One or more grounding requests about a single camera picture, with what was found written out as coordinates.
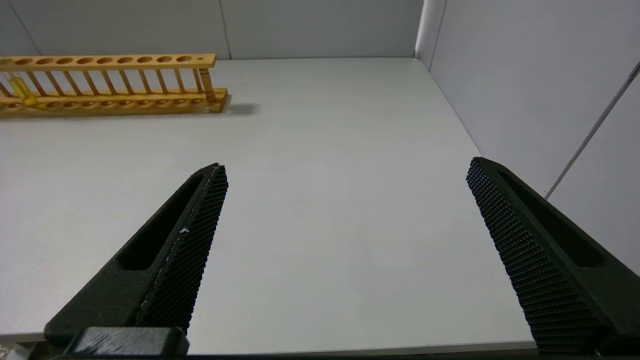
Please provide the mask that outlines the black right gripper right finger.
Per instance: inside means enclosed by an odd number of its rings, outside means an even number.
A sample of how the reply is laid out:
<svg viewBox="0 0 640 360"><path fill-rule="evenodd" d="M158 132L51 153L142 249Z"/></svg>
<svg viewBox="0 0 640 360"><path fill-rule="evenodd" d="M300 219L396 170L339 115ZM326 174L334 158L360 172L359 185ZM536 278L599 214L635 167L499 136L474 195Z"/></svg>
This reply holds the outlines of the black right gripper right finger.
<svg viewBox="0 0 640 360"><path fill-rule="evenodd" d="M640 278L502 164L466 176L541 354L637 354Z"/></svg>

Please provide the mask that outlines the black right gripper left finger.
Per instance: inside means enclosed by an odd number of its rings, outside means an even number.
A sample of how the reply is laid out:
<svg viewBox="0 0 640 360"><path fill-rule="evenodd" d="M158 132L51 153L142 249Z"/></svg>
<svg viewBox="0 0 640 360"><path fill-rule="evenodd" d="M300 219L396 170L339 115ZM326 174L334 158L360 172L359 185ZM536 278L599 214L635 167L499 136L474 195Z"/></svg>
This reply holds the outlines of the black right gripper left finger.
<svg viewBox="0 0 640 360"><path fill-rule="evenodd" d="M193 173L46 324L68 346L89 327L187 331L229 182L215 162Z"/></svg>

